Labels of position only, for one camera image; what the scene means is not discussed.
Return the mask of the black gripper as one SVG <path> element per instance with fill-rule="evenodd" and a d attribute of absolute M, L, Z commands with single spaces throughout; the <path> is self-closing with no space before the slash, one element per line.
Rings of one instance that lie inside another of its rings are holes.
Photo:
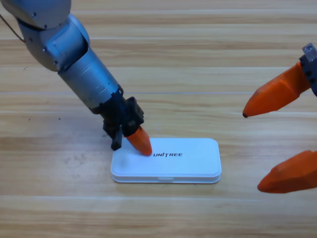
<path fill-rule="evenodd" d="M 317 96 L 317 49 L 312 43 L 302 48 L 304 54 L 294 66 L 258 88 L 246 103 L 243 117 L 277 111 L 311 88 Z"/>
<path fill-rule="evenodd" d="M 122 138 L 126 137 L 130 144 L 142 155 L 150 156 L 152 146 L 149 135 L 140 126 L 144 123 L 144 112 L 134 97 L 125 99 L 121 86 L 111 94 L 109 100 L 100 103 L 91 112 L 104 119 L 103 130 L 111 137 L 111 149 L 121 148 Z"/>

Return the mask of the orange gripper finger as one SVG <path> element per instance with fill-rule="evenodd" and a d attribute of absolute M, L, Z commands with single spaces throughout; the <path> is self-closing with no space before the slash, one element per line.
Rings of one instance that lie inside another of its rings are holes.
<path fill-rule="evenodd" d="M 317 153 L 307 150 L 276 165 L 257 188 L 265 193 L 290 193 L 317 187 Z"/>

